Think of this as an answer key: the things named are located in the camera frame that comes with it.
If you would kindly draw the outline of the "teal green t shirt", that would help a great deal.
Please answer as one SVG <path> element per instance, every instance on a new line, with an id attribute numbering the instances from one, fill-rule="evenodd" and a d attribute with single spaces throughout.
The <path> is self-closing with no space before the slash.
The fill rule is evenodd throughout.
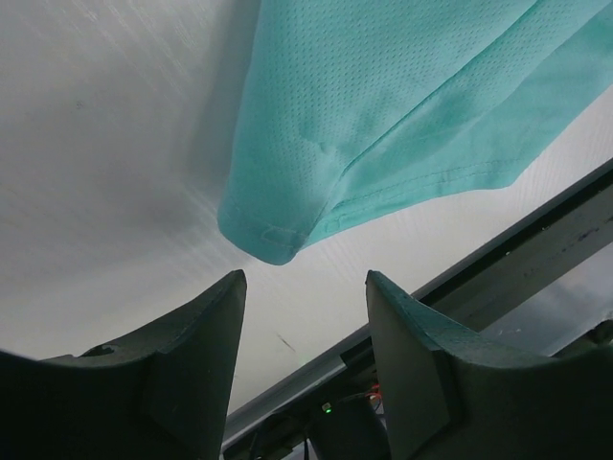
<path id="1" fill-rule="evenodd" d="M 608 1 L 264 1 L 219 230 L 283 265 L 507 187 L 611 82 Z"/>

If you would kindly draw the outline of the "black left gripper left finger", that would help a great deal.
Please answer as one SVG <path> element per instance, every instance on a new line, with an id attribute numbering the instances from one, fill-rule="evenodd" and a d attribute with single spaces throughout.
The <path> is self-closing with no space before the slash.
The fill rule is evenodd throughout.
<path id="1" fill-rule="evenodd" d="M 81 356 L 1 355 L 5 459 L 216 459 L 246 300 L 228 273 Z"/>

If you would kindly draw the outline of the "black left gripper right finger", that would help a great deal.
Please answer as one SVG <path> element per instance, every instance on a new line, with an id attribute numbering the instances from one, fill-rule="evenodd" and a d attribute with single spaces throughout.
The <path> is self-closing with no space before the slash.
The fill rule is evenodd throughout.
<path id="1" fill-rule="evenodd" d="M 608 459 L 612 349 L 537 356 L 481 336 L 383 274 L 367 276 L 395 459 Z"/>

